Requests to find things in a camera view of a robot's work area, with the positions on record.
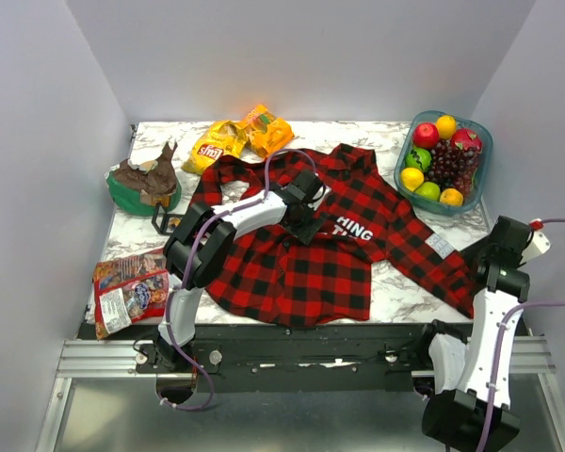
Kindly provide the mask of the red black plaid shirt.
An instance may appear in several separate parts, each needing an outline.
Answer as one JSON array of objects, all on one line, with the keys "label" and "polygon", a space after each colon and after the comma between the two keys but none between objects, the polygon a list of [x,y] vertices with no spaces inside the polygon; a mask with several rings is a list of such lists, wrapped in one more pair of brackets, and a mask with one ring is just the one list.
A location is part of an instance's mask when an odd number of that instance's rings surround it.
[{"label": "red black plaid shirt", "polygon": [[319,207],[329,215],[309,245],[282,226],[247,234],[232,245],[209,297],[233,315],[285,327],[311,327],[370,316],[371,267],[386,261],[464,316],[474,313],[476,286],[460,253],[442,243],[379,174],[372,150],[341,144],[330,153],[284,153],[269,164],[222,156],[203,174],[194,202],[219,205],[222,188],[247,184],[254,196],[266,182],[289,184],[316,170],[331,188]]}]

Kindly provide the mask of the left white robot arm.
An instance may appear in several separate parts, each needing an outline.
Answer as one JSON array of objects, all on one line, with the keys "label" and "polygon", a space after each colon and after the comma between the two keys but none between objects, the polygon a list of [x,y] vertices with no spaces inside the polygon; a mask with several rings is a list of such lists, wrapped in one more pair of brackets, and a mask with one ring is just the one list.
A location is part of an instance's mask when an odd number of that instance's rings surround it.
[{"label": "left white robot arm", "polygon": [[169,295],[158,326],[165,342],[157,360],[167,370],[188,365],[186,344],[195,336],[202,293],[221,273],[235,240],[279,224],[300,243],[310,244],[326,218],[317,209],[330,192],[317,174],[304,170],[285,186],[267,181],[264,189],[239,202],[196,202],[187,208],[163,249],[166,270],[181,282]]}]

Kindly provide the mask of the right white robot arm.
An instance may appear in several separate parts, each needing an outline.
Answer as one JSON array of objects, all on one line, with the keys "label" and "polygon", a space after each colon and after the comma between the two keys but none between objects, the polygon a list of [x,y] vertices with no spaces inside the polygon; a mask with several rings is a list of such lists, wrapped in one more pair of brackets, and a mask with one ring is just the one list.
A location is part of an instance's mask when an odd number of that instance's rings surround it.
[{"label": "right white robot arm", "polygon": [[462,253],[480,291],[474,297],[469,338],[437,322],[414,346],[415,360],[434,372],[423,433],[447,450],[499,451],[520,431],[510,410],[512,344],[530,288],[521,270],[531,227],[501,217],[492,231]]}]

